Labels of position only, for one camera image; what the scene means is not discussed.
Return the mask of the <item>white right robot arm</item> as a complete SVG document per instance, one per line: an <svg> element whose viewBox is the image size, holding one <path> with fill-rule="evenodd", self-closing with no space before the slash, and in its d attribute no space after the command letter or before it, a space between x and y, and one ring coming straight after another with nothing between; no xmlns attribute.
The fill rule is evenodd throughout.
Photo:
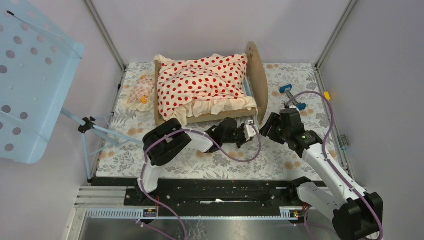
<svg viewBox="0 0 424 240"><path fill-rule="evenodd" d="M360 240L382 234L383 199L376 192L368 193L355 182L334 158L323 150L324 142L316 132L305 130L299 111L285 108L271 113L260 134L270 140L287 144L319 175L328 192L307 177L290 182L287 201L293 206L307 203L332 222L341 240Z"/></svg>

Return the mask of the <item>checkered ruffled pillow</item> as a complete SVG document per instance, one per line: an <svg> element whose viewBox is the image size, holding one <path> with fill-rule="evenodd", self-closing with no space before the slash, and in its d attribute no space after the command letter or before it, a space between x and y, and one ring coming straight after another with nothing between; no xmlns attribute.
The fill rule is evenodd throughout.
<svg viewBox="0 0 424 240"><path fill-rule="evenodd" d="M124 91L120 100L123 110L147 112L154 107L155 77L142 74L134 85Z"/></svg>

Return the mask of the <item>wooden pet bed frame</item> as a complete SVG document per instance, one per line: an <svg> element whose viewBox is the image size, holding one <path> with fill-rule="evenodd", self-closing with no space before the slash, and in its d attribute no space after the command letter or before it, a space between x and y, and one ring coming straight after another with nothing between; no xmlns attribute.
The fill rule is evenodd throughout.
<svg viewBox="0 0 424 240"><path fill-rule="evenodd" d="M225 118L242 118L242 117L255 117L259 124L262 124L264 117L268 108L268 80L267 74L259 54L258 48L253 41L250 41L247 46L245 53L247 56L247 76L249 79L249 84L254 95L254 100L256 101L257 107L251 110L233 110L222 112L218 115L203 114L199 117L189 118L187 124L209 122L209 121L218 121ZM157 90L156 83L158 80L158 74L160 70L160 64L158 61L154 60L154 80L155 80L155 104L154 104L154 121L157 126L164 124L166 121L163 120L157 113Z"/></svg>

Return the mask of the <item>red strawberry print duvet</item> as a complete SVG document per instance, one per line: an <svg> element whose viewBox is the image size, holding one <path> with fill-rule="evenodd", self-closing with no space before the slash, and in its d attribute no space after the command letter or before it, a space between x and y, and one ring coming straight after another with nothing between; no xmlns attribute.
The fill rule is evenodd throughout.
<svg viewBox="0 0 424 240"><path fill-rule="evenodd" d="M156 55L160 70L156 81L157 110L168 121L176 118L182 125L205 114L252 110L257 103L247 95L247 55L213 54L195 60L172 60Z"/></svg>

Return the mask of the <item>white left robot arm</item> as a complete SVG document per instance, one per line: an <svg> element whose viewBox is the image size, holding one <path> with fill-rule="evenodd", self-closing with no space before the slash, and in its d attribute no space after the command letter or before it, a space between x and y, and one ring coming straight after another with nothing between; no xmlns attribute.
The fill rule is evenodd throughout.
<svg viewBox="0 0 424 240"><path fill-rule="evenodd" d="M258 139L258 152L252 159L237 159L223 150L225 144L235 144L240 148L254 138ZM144 162L140 177L137 179L139 189L135 197L144 206L154 202L154 191L158 188L159 178L165 165L186 148L207 154L221 151L239 163L249 163L261 152L261 139L254 121L248 120L238 125L238 122L230 117L205 132L186 128L179 120L173 118L150 131L144 136L143 143Z"/></svg>

